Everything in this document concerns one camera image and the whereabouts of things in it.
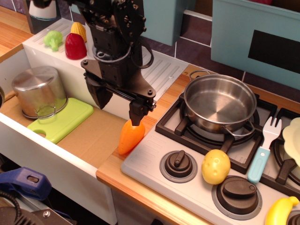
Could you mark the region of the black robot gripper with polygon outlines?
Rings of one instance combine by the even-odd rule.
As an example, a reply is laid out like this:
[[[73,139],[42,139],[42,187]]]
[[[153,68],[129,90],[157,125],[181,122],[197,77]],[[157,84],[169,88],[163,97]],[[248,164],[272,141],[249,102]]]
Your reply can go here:
[[[151,48],[141,37],[143,24],[133,27],[118,25],[88,25],[93,40],[93,60],[84,60],[85,80],[88,91],[100,109],[109,103],[113,94],[130,102],[129,117],[133,126],[156,106],[156,92],[143,78],[141,70],[148,68],[154,61],[150,57],[143,64],[142,46]]]

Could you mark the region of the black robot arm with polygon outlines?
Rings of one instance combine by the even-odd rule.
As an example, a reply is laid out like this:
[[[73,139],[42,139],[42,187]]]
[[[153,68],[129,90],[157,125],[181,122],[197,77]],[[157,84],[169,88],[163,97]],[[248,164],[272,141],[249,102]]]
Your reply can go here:
[[[69,0],[76,5],[88,25],[93,40],[93,60],[83,60],[85,81],[95,103],[103,109],[112,96],[129,103],[129,117],[139,126],[156,107],[156,91],[143,78],[142,69],[154,61],[143,62],[142,48],[152,53],[142,33],[146,31],[141,0]]]

